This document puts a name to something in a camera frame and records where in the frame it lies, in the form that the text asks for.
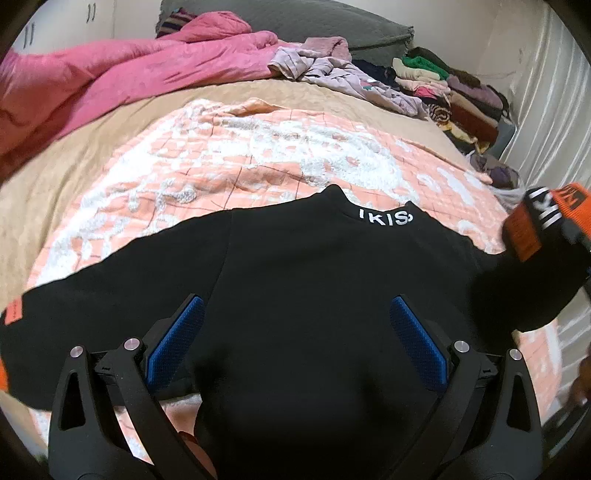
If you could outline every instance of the pile of clothes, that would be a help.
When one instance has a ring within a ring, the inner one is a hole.
[[[417,47],[392,67],[354,60],[368,75],[420,98],[430,118],[464,155],[499,158],[515,133],[507,98],[474,75],[448,66],[432,51]]]

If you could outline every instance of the white curtain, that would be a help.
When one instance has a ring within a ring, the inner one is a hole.
[[[591,67],[558,15],[540,8],[540,34],[510,91],[518,131],[502,156],[525,184],[559,187],[578,181],[591,187]],[[564,400],[591,340],[585,293],[558,317],[563,352]]]

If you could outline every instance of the orange tag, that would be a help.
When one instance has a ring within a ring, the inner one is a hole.
[[[587,190],[578,183],[570,183],[561,189],[552,190],[552,197],[560,213],[573,220],[591,238],[591,197]]]
[[[22,318],[22,297],[18,297],[8,304],[6,307],[6,316],[4,317],[4,325],[10,325]]]
[[[542,244],[535,233],[527,207],[520,203],[505,221],[505,229],[511,237],[511,244],[515,248],[519,261],[525,262],[535,254]]]
[[[3,392],[8,391],[8,374],[6,373],[6,369],[4,368],[4,364],[2,363],[1,358],[0,358],[0,391],[3,391]]]

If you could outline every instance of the white wall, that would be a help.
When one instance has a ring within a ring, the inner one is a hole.
[[[477,73],[507,94],[528,63],[540,33],[543,0],[501,0]]]
[[[339,0],[393,22],[413,25],[415,46],[450,67],[476,72],[502,0]]]
[[[161,0],[116,0],[114,38],[155,38]]]

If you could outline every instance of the striped fabric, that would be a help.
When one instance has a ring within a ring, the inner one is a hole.
[[[164,20],[164,22],[158,29],[156,38],[160,38],[165,35],[178,32],[181,28],[183,28],[186,24],[188,24],[191,20],[195,18],[197,18],[196,14],[187,12],[184,8],[177,8],[174,12],[170,14],[170,16],[166,20]]]

